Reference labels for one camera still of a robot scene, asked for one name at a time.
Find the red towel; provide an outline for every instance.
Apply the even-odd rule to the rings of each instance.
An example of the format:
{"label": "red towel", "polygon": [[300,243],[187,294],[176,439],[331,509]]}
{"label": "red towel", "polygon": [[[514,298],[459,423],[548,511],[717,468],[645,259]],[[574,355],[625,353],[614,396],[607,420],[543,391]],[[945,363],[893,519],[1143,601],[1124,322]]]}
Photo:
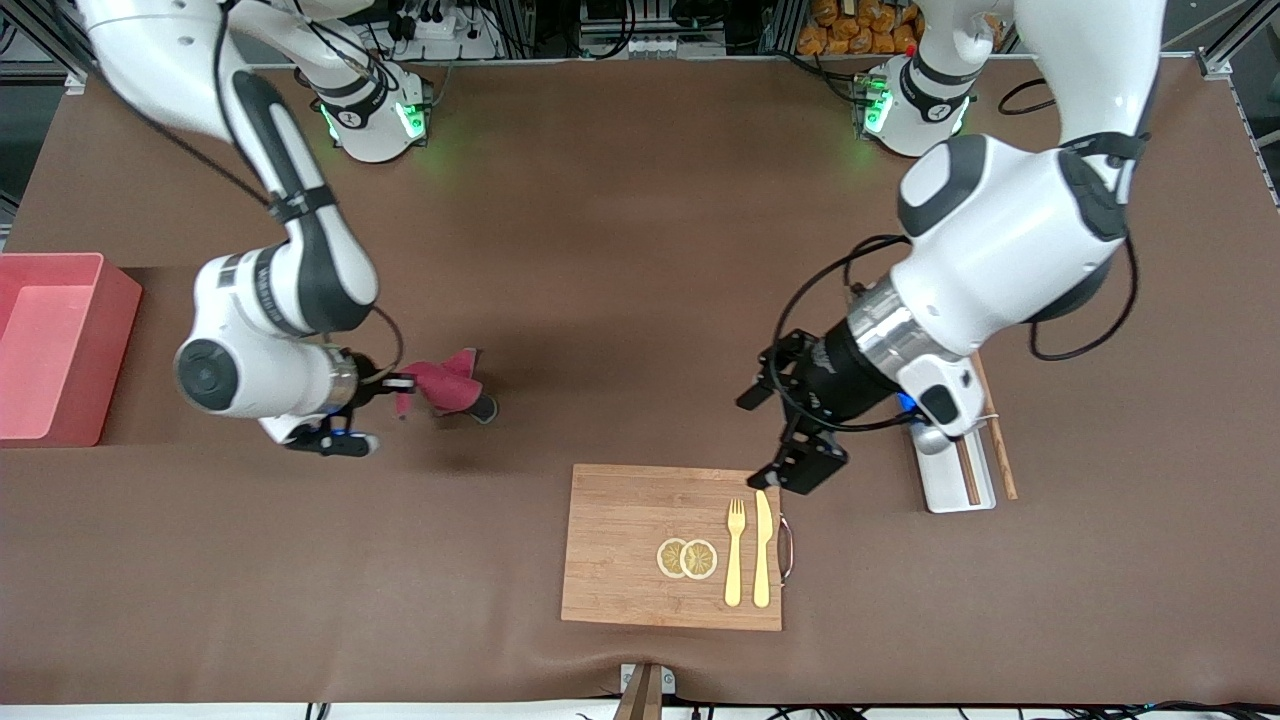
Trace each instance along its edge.
{"label": "red towel", "polygon": [[[444,363],[420,361],[397,372],[413,375],[413,382],[422,397],[431,404],[436,413],[447,415],[461,413],[480,398],[484,386],[471,378],[475,369],[476,350],[467,347]],[[408,414],[411,402],[411,395],[398,393],[396,396],[396,413],[403,418]]]}

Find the table surface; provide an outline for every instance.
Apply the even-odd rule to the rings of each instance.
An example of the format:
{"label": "table surface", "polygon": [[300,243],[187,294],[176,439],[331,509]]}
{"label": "table surface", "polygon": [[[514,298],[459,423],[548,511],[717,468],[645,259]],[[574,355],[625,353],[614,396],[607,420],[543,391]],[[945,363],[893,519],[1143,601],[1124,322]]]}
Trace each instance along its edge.
{"label": "table surface", "polygon": [[[1280,217],[1225,83],[1164,63],[1125,329],[1073,363],[1020,329],[983,350],[1023,500],[929,515],[904,433],[850,437],[783,501],[783,632],[735,633],[558,619],[572,464],[768,460],[776,402],[732,400],[795,287],[896,229],[910,161],[782,61],[454,74],[430,147],[372,167],[274,76],[408,357],[483,347],[503,404],[479,428],[380,401],[358,461],[184,404],[197,268],[282,233],[101,88],[63,101],[10,250],[102,251],[145,295],[102,446],[0,454],[4,702],[593,696],[635,660],[718,702],[1280,702]],[[992,63],[968,131],[1052,146],[1053,111],[995,113],[1034,74]],[[1108,284],[1046,346],[1105,327]],[[824,286],[796,323],[841,311]]]}

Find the lemon slice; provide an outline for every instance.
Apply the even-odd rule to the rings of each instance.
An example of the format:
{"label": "lemon slice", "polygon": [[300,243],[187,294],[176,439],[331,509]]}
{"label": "lemon slice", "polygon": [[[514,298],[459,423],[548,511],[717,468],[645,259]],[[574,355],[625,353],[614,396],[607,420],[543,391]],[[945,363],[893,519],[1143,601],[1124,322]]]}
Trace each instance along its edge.
{"label": "lemon slice", "polygon": [[680,566],[680,556],[685,553],[685,541],[680,538],[667,538],[658,546],[658,569],[668,578],[684,578],[685,570]]}
{"label": "lemon slice", "polygon": [[680,553],[680,569],[692,580],[705,580],[716,571],[716,548],[704,539],[689,541]]}

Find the silver metal ring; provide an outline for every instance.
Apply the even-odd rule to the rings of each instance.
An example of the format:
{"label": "silver metal ring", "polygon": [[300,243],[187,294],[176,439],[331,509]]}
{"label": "silver metal ring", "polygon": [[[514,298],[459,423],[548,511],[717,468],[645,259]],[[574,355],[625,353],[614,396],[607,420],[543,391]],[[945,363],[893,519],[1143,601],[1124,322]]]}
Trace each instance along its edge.
{"label": "silver metal ring", "polygon": [[960,360],[920,327],[888,277],[861,296],[847,323],[858,350],[890,379],[923,355],[934,355],[947,363]]}
{"label": "silver metal ring", "polygon": [[356,372],[356,361],[337,345],[321,345],[320,348],[329,359],[329,397],[319,411],[330,415],[342,410],[356,396],[360,374]]}

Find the green led light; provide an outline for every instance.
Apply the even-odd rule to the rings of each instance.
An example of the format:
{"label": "green led light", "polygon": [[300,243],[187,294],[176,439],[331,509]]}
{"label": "green led light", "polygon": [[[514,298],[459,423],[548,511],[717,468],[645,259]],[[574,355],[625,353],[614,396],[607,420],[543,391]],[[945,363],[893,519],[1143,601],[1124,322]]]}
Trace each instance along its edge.
{"label": "green led light", "polygon": [[867,110],[867,122],[864,124],[868,132],[879,132],[884,128],[884,118],[888,117],[890,108],[893,106],[893,94],[890,91],[881,92],[879,100],[877,100]]}
{"label": "green led light", "polygon": [[419,110],[413,105],[401,105],[396,104],[396,114],[401,118],[401,124],[404,126],[404,132],[410,137],[419,137],[422,135],[422,110]]}
{"label": "green led light", "polygon": [[339,142],[338,128],[333,127],[333,117],[329,115],[329,109],[320,105],[320,114],[324,115],[324,122],[329,124],[329,137],[332,137],[334,142]]}
{"label": "green led light", "polygon": [[969,109],[969,99],[966,97],[964,105],[960,105],[960,110],[956,111],[956,124],[951,126],[951,135],[960,132],[960,126],[964,124],[964,111]]}

